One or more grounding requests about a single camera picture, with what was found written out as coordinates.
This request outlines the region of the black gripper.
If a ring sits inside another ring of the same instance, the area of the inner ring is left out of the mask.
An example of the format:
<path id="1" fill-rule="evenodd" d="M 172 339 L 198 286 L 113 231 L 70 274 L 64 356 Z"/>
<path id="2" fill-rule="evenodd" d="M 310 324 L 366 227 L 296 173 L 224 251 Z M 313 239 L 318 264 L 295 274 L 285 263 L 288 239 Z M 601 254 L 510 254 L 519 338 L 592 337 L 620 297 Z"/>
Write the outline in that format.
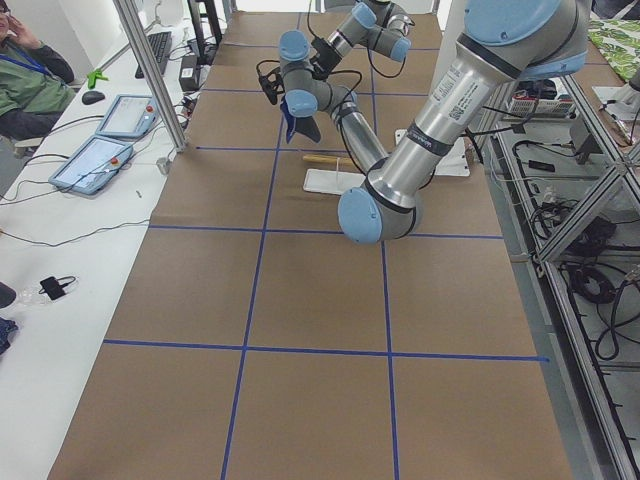
<path id="1" fill-rule="evenodd" d="M 314 37 L 311 46 L 315 49 L 315 55 L 310 58 L 313 78 L 326 80 L 341 63 L 342 56 L 327 40 L 318 36 Z"/>

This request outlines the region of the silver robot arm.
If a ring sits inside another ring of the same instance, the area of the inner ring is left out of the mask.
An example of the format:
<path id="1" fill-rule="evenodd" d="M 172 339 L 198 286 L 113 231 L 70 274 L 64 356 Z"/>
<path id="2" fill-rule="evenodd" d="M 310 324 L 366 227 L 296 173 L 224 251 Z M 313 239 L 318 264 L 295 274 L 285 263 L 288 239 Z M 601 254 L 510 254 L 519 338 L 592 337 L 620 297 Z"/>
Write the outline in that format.
<path id="1" fill-rule="evenodd" d="M 281 111 L 287 121 L 287 137 L 302 134 L 321 140 L 314 115 L 326 113 L 342 137 L 356 167 L 367 173 L 388 157 L 357 104 L 353 88 L 316 79 L 309 60 L 310 44 L 299 30 L 283 33 L 279 40 L 280 75 L 284 86 Z"/>
<path id="2" fill-rule="evenodd" d="M 346 144 L 365 173 L 343 193 L 339 225 L 371 244 L 411 233 L 422 218 L 418 191 L 502 84 L 578 71 L 585 62 L 587 1 L 469 1 L 456 56 L 392 152 L 364 120 L 346 116 Z"/>

